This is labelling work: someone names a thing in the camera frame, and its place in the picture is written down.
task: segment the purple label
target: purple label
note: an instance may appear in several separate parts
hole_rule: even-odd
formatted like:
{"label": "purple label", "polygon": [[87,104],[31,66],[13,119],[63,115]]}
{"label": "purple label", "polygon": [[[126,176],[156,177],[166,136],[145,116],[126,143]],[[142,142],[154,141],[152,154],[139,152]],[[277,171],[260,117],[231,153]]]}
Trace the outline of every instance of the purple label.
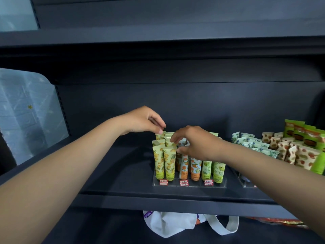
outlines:
{"label": "purple label", "polygon": [[150,216],[153,213],[153,211],[147,211],[146,214],[143,215],[143,217],[147,218],[148,216]]}

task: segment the left hand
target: left hand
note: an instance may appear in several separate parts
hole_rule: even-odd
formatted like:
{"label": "left hand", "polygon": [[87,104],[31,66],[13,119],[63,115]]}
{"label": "left hand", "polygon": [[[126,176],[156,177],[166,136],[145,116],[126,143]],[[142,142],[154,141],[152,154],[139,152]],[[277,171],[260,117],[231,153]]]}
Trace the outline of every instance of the left hand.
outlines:
{"label": "left hand", "polygon": [[162,134],[166,127],[160,115],[147,106],[142,106],[119,117],[123,119],[126,125],[126,130],[121,135],[129,132],[138,133],[144,131]]}

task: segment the white bag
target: white bag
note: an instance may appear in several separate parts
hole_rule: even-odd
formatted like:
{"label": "white bag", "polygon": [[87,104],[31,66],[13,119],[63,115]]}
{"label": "white bag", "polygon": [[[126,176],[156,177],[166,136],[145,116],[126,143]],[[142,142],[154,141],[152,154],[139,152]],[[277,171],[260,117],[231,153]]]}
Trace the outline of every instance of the white bag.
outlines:
{"label": "white bag", "polygon": [[164,238],[184,229],[194,229],[197,220],[199,223],[208,221],[212,229],[222,236],[235,233],[239,225],[239,217],[234,216],[229,216],[227,227],[222,226],[216,215],[143,211],[143,217],[149,229]]}

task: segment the acrylic display stand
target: acrylic display stand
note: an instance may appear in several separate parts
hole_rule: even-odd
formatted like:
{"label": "acrylic display stand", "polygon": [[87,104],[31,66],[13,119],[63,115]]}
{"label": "acrylic display stand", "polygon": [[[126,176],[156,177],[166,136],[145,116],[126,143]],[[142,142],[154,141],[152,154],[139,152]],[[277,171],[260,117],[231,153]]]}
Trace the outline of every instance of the acrylic display stand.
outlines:
{"label": "acrylic display stand", "polygon": [[213,181],[213,176],[211,175],[210,181],[204,181],[201,179],[198,181],[192,180],[191,179],[191,174],[188,174],[188,178],[186,180],[180,179],[179,178],[179,172],[175,172],[175,178],[172,181],[168,181],[167,184],[165,184],[166,178],[163,179],[163,181],[160,181],[156,178],[156,172],[153,173],[153,179],[152,179],[152,185],[153,186],[162,186],[162,187],[204,187],[204,188],[226,188],[227,185],[227,178],[224,176],[222,183],[215,183]]}
{"label": "acrylic display stand", "polygon": [[251,181],[246,179],[246,177],[239,173],[237,170],[233,168],[231,168],[231,170],[236,175],[237,179],[244,188],[257,188]]}

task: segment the hand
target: hand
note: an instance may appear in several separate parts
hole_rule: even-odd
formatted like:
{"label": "hand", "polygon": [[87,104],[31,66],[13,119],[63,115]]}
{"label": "hand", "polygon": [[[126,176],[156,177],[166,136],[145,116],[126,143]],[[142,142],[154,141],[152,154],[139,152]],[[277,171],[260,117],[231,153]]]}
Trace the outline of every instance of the hand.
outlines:
{"label": "hand", "polygon": [[120,115],[119,118],[123,119],[126,126],[125,131],[121,135],[125,135],[129,132],[138,133],[144,131],[162,134],[162,131],[166,127],[160,115],[147,106],[142,106],[124,115]]}
{"label": "hand", "polygon": [[223,151],[229,144],[199,126],[187,126],[179,129],[173,134],[170,141],[178,143],[182,138],[188,139],[190,145],[179,147],[177,152],[202,161],[223,161]]}

